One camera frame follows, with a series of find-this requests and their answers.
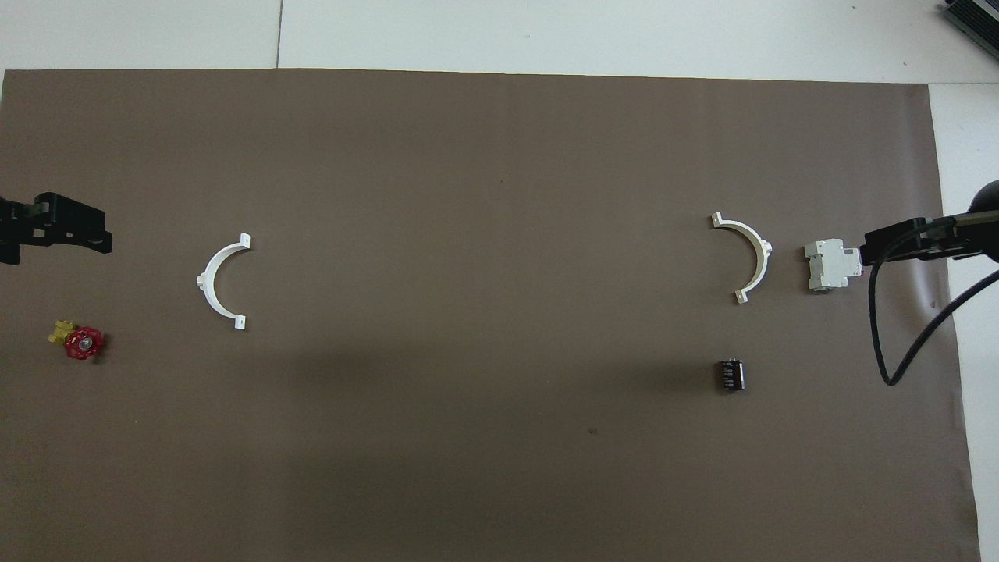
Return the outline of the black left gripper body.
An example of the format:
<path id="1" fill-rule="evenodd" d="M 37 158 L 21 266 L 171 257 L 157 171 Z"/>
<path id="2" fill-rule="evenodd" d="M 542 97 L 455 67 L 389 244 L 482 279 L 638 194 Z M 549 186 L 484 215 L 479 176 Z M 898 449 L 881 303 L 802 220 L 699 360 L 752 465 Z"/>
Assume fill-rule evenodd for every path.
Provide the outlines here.
<path id="1" fill-rule="evenodd" d="M 1 262 L 6 265 L 20 263 L 23 245 L 36 247 L 40 240 L 35 239 L 35 218 L 39 211 L 39 200 L 22 203 L 1 198 Z"/>

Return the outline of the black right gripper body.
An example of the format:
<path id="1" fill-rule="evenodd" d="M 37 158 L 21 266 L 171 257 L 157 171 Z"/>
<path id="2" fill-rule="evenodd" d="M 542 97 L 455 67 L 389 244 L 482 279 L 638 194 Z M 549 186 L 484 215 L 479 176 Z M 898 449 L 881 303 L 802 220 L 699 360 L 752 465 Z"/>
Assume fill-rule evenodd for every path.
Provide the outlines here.
<path id="1" fill-rule="evenodd" d="M 953 259 L 985 255 L 998 262 L 998 180 L 982 187 L 963 213 L 950 215 L 952 237 L 959 245 L 950 253 Z"/>

